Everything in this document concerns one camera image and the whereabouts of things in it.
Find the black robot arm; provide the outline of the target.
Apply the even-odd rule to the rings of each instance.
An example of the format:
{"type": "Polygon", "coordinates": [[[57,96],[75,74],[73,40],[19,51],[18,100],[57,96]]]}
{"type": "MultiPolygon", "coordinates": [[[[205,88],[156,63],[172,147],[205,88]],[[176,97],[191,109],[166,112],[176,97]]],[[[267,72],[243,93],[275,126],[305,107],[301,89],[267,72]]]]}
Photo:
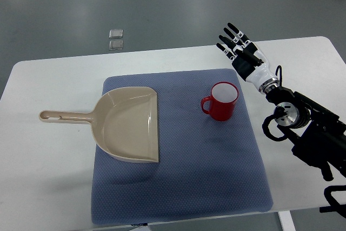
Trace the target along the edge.
{"type": "Polygon", "coordinates": [[[278,80],[265,91],[268,102],[276,107],[263,124],[269,139],[293,143],[292,154],[307,165],[320,169],[325,181],[334,179],[331,168],[345,175],[345,123],[340,117],[303,94],[282,86],[278,80]]]}

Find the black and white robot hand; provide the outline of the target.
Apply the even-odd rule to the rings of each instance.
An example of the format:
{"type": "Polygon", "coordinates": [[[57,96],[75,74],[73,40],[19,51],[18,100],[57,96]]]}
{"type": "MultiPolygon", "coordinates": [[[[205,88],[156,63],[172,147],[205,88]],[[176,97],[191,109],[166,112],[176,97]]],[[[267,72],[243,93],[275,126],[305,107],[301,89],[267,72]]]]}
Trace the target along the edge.
{"type": "Polygon", "coordinates": [[[225,36],[220,35],[222,43],[216,46],[231,60],[231,64],[241,79],[249,82],[261,94],[279,87],[278,77],[270,70],[269,61],[258,46],[232,23],[224,28],[225,36]]]}

